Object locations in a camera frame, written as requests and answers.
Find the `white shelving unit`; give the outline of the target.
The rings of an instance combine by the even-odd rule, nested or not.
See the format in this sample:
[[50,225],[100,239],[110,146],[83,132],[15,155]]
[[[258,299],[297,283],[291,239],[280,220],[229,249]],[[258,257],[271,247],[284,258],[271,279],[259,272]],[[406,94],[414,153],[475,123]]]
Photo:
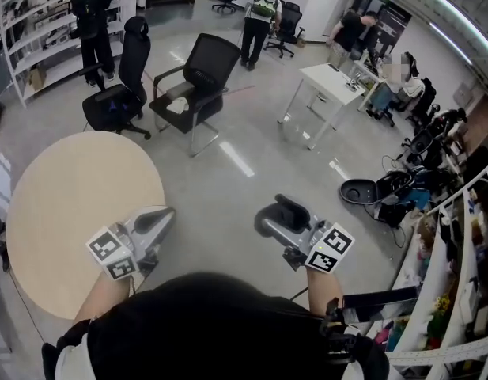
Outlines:
[[[0,39],[11,84],[22,106],[82,69],[76,27],[70,0],[0,0]],[[28,84],[28,73],[36,64],[46,70],[39,91]]]

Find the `round beige pedestal table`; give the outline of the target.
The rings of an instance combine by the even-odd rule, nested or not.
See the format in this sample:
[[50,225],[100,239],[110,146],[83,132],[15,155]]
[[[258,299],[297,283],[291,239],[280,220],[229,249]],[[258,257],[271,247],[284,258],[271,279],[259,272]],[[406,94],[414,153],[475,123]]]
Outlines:
[[13,191],[6,242],[18,283],[44,311],[74,319],[102,272],[86,242],[142,207],[163,204],[159,172],[137,143],[104,131],[59,140]]

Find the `black mesh visitor chair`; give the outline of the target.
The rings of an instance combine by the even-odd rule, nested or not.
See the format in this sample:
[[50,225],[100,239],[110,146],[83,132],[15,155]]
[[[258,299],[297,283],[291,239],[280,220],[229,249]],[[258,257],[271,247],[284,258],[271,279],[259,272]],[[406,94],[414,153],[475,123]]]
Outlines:
[[[177,66],[153,79],[153,99],[149,103],[155,118],[165,125],[157,125],[159,132],[174,127],[190,136],[189,155],[194,158],[219,137],[219,130],[208,120],[223,109],[226,86],[241,49],[220,36],[201,33],[185,64]],[[182,82],[190,82],[195,89],[185,98],[189,110],[180,115],[167,110],[172,100],[166,91]]]

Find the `black oval base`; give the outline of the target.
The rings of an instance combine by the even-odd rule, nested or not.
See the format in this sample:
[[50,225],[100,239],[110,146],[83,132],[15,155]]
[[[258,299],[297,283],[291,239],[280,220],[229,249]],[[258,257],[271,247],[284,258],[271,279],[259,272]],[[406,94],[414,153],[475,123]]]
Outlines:
[[357,205],[370,205],[378,200],[377,185],[374,180],[350,179],[339,187],[343,200]]

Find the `person's right forearm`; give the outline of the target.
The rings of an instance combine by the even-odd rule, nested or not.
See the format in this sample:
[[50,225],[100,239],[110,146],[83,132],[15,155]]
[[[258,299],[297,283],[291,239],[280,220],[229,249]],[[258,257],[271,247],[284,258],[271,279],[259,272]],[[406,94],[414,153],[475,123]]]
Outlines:
[[306,274],[308,304],[312,314],[323,316],[326,313],[327,304],[334,298],[337,298],[341,305],[343,292],[335,274],[323,273],[309,267],[306,268]]

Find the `cardboard box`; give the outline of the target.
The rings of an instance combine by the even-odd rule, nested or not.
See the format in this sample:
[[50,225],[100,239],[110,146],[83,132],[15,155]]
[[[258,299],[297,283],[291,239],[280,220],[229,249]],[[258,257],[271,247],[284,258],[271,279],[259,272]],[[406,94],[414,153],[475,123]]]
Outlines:
[[44,87],[45,78],[46,70],[41,65],[36,64],[28,73],[28,84],[34,91],[39,91]]

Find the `white desk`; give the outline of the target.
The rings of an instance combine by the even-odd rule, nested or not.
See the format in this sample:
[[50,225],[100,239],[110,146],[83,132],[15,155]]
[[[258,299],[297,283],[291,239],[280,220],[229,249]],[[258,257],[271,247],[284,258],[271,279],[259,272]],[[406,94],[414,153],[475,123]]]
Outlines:
[[[309,150],[314,150],[316,144],[329,128],[334,131],[337,129],[334,125],[337,117],[342,114],[343,109],[346,109],[356,99],[362,96],[364,90],[360,86],[358,86],[356,92],[347,89],[346,83],[350,80],[349,77],[342,71],[335,72],[328,66],[328,63],[304,67],[298,72],[301,79],[293,96],[289,100],[283,115],[278,118],[277,122],[283,124],[290,120],[289,110],[291,109],[292,104],[302,86],[308,86],[312,90],[312,95],[307,109],[322,121],[320,129],[308,141],[307,148]],[[313,108],[319,94],[324,96],[327,100],[328,110],[326,112],[317,112]]]
[[366,105],[369,103],[370,99],[373,97],[374,93],[376,92],[377,88],[384,82],[384,79],[379,76],[377,73],[370,70],[364,62],[361,60],[354,61],[352,71],[356,73],[359,71],[365,78],[368,78],[373,81],[372,87],[366,87],[365,89],[368,91],[363,101],[360,103],[357,110],[361,112],[366,108]]

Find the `black high-back office chair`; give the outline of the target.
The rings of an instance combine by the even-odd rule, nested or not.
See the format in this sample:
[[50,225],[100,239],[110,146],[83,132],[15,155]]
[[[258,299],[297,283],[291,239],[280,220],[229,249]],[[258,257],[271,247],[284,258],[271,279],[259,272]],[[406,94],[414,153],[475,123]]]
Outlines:
[[[123,51],[119,63],[120,83],[110,87],[104,86],[100,74],[100,63],[83,68],[79,75],[88,75],[96,83],[100,91],[86,98],[82,102],[82,109],[88,125],[94,131],[136,132],[144,136],[146,140],[151,138],[151,133],[133,125],[134,118],[143,117],[142,108],[147,102],[146,91],[142,84],[142,75],[149,58],[151,42],[149,38],[149,26],[146,19],[141,16],[131,17],[124,25]],[[127,105],[126,112],[108,111],[111,101],[118,101]]]

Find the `white storage rack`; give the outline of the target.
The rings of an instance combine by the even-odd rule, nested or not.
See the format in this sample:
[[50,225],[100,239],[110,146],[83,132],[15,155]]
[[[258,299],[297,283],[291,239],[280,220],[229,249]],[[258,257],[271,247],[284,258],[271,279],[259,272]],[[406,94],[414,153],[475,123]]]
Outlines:
[[448,327],[441,346],[438,349],[428,351],[390,351],[388,353],[389,363],[393,367],[412,367],[412,366],[431,366],[427,378],[429,380],[439,380],[441,375],[439,370],[444,367],[446,363],[457,363],[462,360],[475,359],[479,357],[486,357],[482,373],[479,375],[479,380],[486,380],[488,377],[488,336],[481,340],[475,340],[463,344],[463,338],[466,327],[463,325],[462,312],[460,307],[460,300],[462,297],[465,285],[469,283],[470,279],[475,277],[477,270],[475,249],[471,239],[472,228],[469,211],[470,195],[469,184],[466,184],[460,190],[463,196],[464,207],[464,228],[463,228],[463,257],[460,268],[460,278],[457,287],[456,301],[453,303],[453,310],[448,323]]

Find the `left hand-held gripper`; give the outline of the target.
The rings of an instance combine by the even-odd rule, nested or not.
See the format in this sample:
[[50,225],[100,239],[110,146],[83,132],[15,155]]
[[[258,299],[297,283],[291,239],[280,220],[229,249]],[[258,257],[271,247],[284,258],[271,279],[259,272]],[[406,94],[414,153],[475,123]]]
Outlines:
[[133,213],[127,224],[104,226],[85,246],[109,279],[135,274],[147,277],[158,263],[159,242],[175,218],[171,207],[144,207]]

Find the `black oblong case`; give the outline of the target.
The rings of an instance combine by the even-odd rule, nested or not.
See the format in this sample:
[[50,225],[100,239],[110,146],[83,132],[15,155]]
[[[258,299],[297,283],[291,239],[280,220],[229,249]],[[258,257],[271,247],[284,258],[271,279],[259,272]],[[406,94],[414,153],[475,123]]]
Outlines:
[[263,211],[263,218],[269,219],[295,234],[301,234],[304,230],[311,228],[310,214],[304,208],[288,208],[282,207],[280,204],[273,204]]

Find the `person's black and white clothing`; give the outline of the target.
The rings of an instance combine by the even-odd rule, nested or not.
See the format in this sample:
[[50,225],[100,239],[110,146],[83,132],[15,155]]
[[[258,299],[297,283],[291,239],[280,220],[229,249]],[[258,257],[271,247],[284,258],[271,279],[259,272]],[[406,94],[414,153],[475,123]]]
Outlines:
[[215,273],[171,279],[44,344],[46,380],[387,380],[384,351],[361,336],[352,363],[327,362],[322,317]]

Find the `white cloth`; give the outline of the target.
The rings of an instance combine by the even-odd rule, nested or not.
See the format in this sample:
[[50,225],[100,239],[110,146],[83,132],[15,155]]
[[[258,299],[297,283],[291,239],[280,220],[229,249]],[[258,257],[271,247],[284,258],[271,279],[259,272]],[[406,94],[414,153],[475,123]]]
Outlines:
[[188,100],[185,97],[177,97],[170,104],[167,105],[167,110],[180,115],[187,112],[190,108]]

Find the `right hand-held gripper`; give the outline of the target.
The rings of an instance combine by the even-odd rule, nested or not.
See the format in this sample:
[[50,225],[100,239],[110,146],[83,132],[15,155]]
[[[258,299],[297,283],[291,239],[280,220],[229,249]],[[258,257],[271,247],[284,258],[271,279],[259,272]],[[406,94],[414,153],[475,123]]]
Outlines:
[[350,251],[354,237],[338,223],[328,227],[325,220],[311,215],[306,207],[283,194],[274,199],[278,223],[284,227],[263,218],[263,211],[270,207],[266,206],[255,216],[255,231],[286,247],[283,257],[294,271],[305,266],[318,272],[333,272]]

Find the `person's left forearm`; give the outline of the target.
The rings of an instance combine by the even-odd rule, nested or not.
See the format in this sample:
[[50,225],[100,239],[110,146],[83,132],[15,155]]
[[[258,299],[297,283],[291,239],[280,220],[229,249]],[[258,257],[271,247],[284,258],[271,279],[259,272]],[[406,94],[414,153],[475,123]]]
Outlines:
[[112,307],[128,298],[130,289],[131,279],[129,277],[112,280],[102,272],[76,314],[74,324],[104,315]]

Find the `grey box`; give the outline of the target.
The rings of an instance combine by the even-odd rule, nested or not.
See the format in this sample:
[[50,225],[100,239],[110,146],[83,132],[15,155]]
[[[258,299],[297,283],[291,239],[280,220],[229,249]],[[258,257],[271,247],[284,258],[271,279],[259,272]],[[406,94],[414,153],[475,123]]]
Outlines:
[[189,96],[194,89],[195,87],[190,82],[185,81],[168,89],[166,95],[174,101],[177,98]]

